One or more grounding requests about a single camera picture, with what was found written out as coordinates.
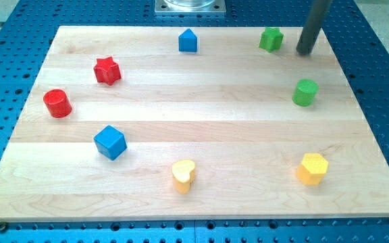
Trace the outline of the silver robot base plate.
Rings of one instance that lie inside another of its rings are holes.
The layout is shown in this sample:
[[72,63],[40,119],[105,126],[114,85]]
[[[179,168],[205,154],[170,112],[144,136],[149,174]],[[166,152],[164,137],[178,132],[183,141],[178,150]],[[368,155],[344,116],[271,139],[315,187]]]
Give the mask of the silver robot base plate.
[[224,16],[225,0],[155,0],[156,16]]

